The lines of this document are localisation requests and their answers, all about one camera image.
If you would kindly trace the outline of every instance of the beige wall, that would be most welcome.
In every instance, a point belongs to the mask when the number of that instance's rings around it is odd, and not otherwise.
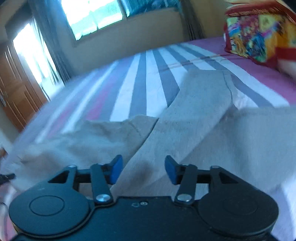
[[[122,20],[73,44],[69,28],[58,24],[60,44],[77,74],[117,59],[177,42],[183,42],[178,12],[161,9]]]
[[[229,6],[224,0],[191,0],[207,38],[223,35],[225,11]]]
[[[12,144],[18,135],[19,132],[0,107],[0,145],[3,146],[8,153],[10,153]]]
[[[0,7],[0,42],[7,40],[5,24],[27,0],[6,0]]]

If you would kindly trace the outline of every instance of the gray stripe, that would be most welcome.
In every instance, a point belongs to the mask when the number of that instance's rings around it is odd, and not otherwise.
[[[146,115],[146,52],[141,53],[138,72],[133,87],[129,117]]]
[[[270,196],[277,202],[279,206],[279,218],[274,225],[272,235],[279,240],[292,241],[293,240],[293,222],[291,220],[290,208],[287,203],[287,198],[279,186],[269,193]]]
[[[115,83],[110,87],[110,90],[106,94],[108,95],[103,103],[103,107],[101,110],[101,114],[98,118],[100,121],[109,121],[111,113],[113,111],[113,107],[115,105],[115,101],[117,99],[119,90],[122,86],[122,83],[127,75],[127,72],[131,66],[131,63],[134,59],[134,56],[126,58],[121,60],[120,64],[113,70],[116,71],[115,73],[112,72],[110,74],[109,79],[106,79],[105,81],[113,81],[113,78],[115,79]]]
[[[183,48],[184,50],[186,50],[188,53],[193,54],[194,56],[196,56],[197,58],[202,58],[202,60],[206,61],[210,66],[212,66],[213,68],[215,68],[216,70],[225,70],[225,71],[229,71],[227,68],[225,68],[223,65],[219,64],[216,60],[211,59],[210,57],[204,56],[201,53],[194,51],[191,48],[188,48],[186,46],[182,46],[181,44],[178,44],[179,47]],[[264,107],[264,106],[272,106],[272,104],[266,100],[264,97],[262,97],[261,95],[259,95],[257,92],[253,91],[251,88],[249,88],[248,86],[246,86],[235,74],[233,74],[231,72],[231,78],[233,81],[234,86],[241,91],[242,93],[244,93],[246,96],[248,96],[249,98],[251,98],[257,105],[258,107]]]
[[[158,67],[159,76],[163,85],[163,92],[165,93],[165,99],[168,107],[172,104],[177,94],[179,93],[179,86],[164,59],[160,55],[158,50],[152,51]]]
[[[165,48],[167,51],[170,52],[170,54],[187,70],[189,71],[190,69],[199,69],[197,68],[193,63],[191,63],[189,60],[184,58],[181,54],[176,52],[170,47]]]

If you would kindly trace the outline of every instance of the black cable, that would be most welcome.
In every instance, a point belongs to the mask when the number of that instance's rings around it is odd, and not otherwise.
[[[3,229],[4,229],[4,238],[5,241],[8,241],[8,233],[7,233],[7,216],[8,216],[8,206],[4,202],[0,202],[0,205],[3,205],[5,207],[5,214],[4,214],[4,220],[3,220]]]

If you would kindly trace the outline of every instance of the black circular base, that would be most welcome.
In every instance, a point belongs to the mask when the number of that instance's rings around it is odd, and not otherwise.
[[[214,231],[231,237],[244,238],[271,229],[279,214],[276,202],[259,190],[240,187],[220,188],[202,197],[198,204],[201,218]]]
[[[89,202],[63,184],[29,189],[11,203],[9,216],[22,232],[51,236],[78,226],[89,213]]]

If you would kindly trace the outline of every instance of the striped bedsheet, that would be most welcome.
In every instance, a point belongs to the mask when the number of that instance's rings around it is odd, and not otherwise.
[[[117,60],[76,78],[35,116],[5,162],[13,161],[32,143],[71,132],[83,120],[123,121],[135,115],[158,117],[174,101],[183,76],[190,69],[230,71],[239,93],[235,102],[239,109],[296,103],[296,85],[288,77],[228,54],[224,45],[222,37],[170,45]],[[3,173],[5,162],[1,167]],[[1,188],[7,189],[2,199],[9,204],[15,192],[8,185]],[[293,190],[296,190],[296,178],[271,193],[281,209],[274,232],[278,237],[282,233],[280,240],[284,241],[296,238]],[[284,227],[291,231],[290,236],[281,231]]]

